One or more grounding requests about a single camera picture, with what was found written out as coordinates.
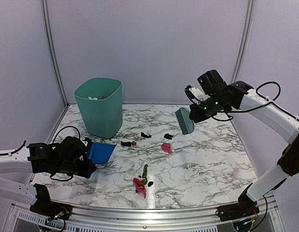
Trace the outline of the blue plastic dustpan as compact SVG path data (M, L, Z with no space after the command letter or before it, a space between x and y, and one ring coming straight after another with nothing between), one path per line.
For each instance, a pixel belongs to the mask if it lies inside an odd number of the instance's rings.
M115 147L113 144L93 143L87 152L87 158L95 165L104 165L109 161Z

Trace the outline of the teal hand brush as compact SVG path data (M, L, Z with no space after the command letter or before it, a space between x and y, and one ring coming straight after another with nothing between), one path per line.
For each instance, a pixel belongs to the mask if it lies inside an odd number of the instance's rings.
M188 135L194 132L194 122L189 118L190 111L186 107L180 107L175 116L183 135Z

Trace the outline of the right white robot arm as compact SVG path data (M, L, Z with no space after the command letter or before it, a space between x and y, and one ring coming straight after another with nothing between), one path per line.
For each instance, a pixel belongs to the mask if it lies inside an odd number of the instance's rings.
M249 114L276 132L287 146L277 163L248 186L234 205L236 215L243 217L253 204L287 178L299 174L299 117L263 96L258 88L246 82L227 84L217 70L210 70L198 79L201 89L188 85L185 94L191 101L189 119L194 123L217 114Z

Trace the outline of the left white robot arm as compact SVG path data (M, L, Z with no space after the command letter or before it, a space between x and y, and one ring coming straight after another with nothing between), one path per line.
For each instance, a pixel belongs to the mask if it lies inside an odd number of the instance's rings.
M71 136L60 143L23 144L16 150L0 152L0 174L48 173L65 174L69 179L74 176L89 179L97 169L87 157L91 145L89 139L81 141ZM44 185L21 184L0 177L0 197L36 205L45 215L52 215L56 210Z

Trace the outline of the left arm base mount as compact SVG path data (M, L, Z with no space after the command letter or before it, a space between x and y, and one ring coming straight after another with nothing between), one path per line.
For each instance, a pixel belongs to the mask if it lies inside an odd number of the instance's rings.
M33 186L36 190L36 201L30 206L31 212L48 216L49 218L58 216L64 220L69 219L72 212L71 205L52 201L46 186L41 184L34 184Z

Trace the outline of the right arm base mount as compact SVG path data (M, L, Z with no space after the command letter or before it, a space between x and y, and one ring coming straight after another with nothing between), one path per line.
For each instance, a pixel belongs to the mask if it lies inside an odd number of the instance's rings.
M249 185L238 197L236 203L230 203L217 207L215 214L220 221L235 220L243 217L253 216L260 212L256 201L252 201L247 196Z

